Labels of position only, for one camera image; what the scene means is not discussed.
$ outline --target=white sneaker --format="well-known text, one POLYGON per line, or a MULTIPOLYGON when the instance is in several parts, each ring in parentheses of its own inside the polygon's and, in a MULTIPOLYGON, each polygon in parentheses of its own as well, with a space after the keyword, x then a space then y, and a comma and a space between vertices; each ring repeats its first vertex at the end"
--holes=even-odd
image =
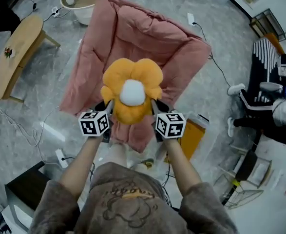
POLYGON ((233 86, 230 86, 230 88, 227 90, 227 94, 229 96, 237 95, 242 89, 245 89, 245 85, 242 83, 238 85, 233 85, 233 86))
POLYGON ((236 128, 234 126, 234 119, 232 117, 229 117, 227 119, 227 124, 228 124, 228 129, 227 129, 227 134, 229 135, 229 137, 233 137, 234 136, 234 129, 236 128))

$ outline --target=brown sweatshirt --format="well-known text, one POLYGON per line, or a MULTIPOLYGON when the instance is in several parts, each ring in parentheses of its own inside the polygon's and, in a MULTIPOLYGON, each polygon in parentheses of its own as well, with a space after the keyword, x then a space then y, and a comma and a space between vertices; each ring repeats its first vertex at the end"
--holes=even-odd
POLYGON ((176 212, 157 180, 110 162, 97 168, 81 212, 62 185, 47 183, 29 233, 72 232, 234 234, 237 229, 208 183, 191 187, 176 212))

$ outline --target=power cord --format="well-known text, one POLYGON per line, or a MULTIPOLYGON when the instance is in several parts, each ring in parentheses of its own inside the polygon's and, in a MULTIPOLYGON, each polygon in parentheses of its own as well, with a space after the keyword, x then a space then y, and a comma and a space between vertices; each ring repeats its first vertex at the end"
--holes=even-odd
MULTIPOLYGON (((61 158, 61 160, 67 160, 67 159, 75 159, 74 157, 67 157, 67 158, 61 158)), ((95 170, 95 164, 93 162, 92 164, 92 169, 90 170, 91 176, 90 176, 90 181, 92 181, 92 176, 94 175, 94 170, 95 170)))
POLYGON ((166 188, 165 188, 167 182, 169 181, 170 170, 171 170, 168 153, 167 153, 167 162, 168 162, 168 166, 169 166, 169 168, 168 168, 168 174, 167 174, 168 176, 167 176, 166 181, 161 185, 161 187, 163 188, 163 190, 164 190, 164 192, 165 192, 166 203, 172 207, 172 203, 171 203, 171 200, 170 200, 170 196, 169 196, 169 194, 168 194, 168 192, 167 192, 167 190, 166 190, 166 188))
POLYGON ((62 16, 56 16, 57 18, 62 18, 62 17, 64 17, 65 15, 67 15, 69 12, 71 12, 71 10, 70 11, 68 11, 68 12, 66 12, 64 15, 62 15, 62 16))
MULTIPOLYGON (((203 32, 202 27, 201 27, 198 23, 196 23, 196 22, 193 22, 192 24, 193 24, 193 25, 198 25, 198 26, 200 27, 201 32, 202 32, 202 35, 203 35, 203 37, 205 38, 205 41, 208 42, 208 41, 207 41, 207 38, 206 38, 206 36, 205 36, 205 33, 203 32)), ((214 63, 215 63, 215 65, 217 66, 217 68, 222 72, 222 75, 223 75, 223 77, 224 77, 225 82, 226 82, 227 85, 230 87, 230 84, 229 84, 229 82, 227 81, 226 76, 225 76, 223 70, 222 70, 222 69, 220 68, 220 66, 216 63, 216 61, 215 61, 215 59, 214 59, 214 57, 213 57, 212 51, 211 51, 211 55, 210 55, 210 58, 209 58, 209 59, 212 59, 212 60, 214 61, 214 63)))
POLYGON ((283 99, 281 102, 279 102, 279 103, 277 104, 277 106, 274 108, 272 114, 274 114, 274 112, 276 111, 276 109, 277 109, 282 103, 284 103, 285 101, 286 101, 286 99, 283 99))
POLYGON ((29 144, 30 146, 37 148, 37 150, 38 150, 38 152, 39 152, 39 155, 40 155, 40 157, 41 157, 41 160, 42 160, 45 164, 47 164, 47 165, 57 165, 57 166, 59 166, 59 167, 62 169, 62 167, 60 166, 59 163, 50 163, 50 162, 45 161, 45 160, 43 159, 42 153, 41 153, 40 148, 39 148, 39 143, 41 142, 41 137, 42 137, 42 134, 43 134, 44 124, 45 124, 45 122, 46 122, 46 119, 48 118, 48 116, 50 116, 50 114, 51 114, 56 108, 54 108, 54 109, 45 117, 45 119, 44 119, 44 121, 43 121, 43 125, 42 125, 42 130, 41 130, 41 133, 40 133, 40 136, 39 136, 39 139, 38 139, 38 140, 36 140, 37 131, 36 131, 35 129, 32 130, 32 135, 29 135, 29 134, 27 133, 27 131, 25 130, 25 128, 24 128, 21 124, 16 123, 16 121, 15 121, 13 118, 11 118, 10 116, 8 116, 1 108, 0 108, 0 115, 1 115, 1 116, 4 116, 10 125, 14 126, 17 130, 20 131, 21 135, 24 136, 24 138, 26 139, 26 141, 28 142, 28 144, 29 144), (30 143, 30 141, 29 141, 28 138, 32 138, 32 141, 34 142, 34 144, 30 143))
POLYGON ((55 15, 59 10, 63 9, 63 7, 60 7, 58 10, 56 10, 55 12, 53 12, 52 14, 50 14, 50 16, 45 19, 43 22, 47 21, 48 19, 50 19, 51 16, 55 15))
POLYGON ((25 18, 27 18, 28 16, 30 16, 37 8, 37 3, 34 2, 33 0, 30 0, 32 2, 32 12, 30 12, 30 14, 28 14, 27 16, 25 16, 21 21, 23 21, 25 18))

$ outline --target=pink cushion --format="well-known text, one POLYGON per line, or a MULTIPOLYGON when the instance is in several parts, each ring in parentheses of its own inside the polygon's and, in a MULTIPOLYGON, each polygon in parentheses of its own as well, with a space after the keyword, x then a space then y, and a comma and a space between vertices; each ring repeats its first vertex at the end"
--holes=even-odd
MULTIPOLYGON (((174 105, 210 51, 200 37, 159 13, 124 0, 97 0, 60 110, 78 116, 99 103, 103 73, 119 58, 155 61, 164 75, 163 100, 174 105)), ((135 125, 112 120, 112 137, 138 152, 154 135, 152 116, 135 125)))

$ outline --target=plush toy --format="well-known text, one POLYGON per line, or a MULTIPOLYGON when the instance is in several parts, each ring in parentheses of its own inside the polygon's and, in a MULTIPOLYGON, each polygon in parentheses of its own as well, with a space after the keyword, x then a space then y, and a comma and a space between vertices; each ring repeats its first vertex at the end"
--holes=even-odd
POLYGON ((150 59, 133 62, 126 58, 116 60, 105 71, 100 93, 105 105, 114 100, 114 115, 124 124, 140 122, 152 114, 151 99, 160 99, 163 74, 150 59))

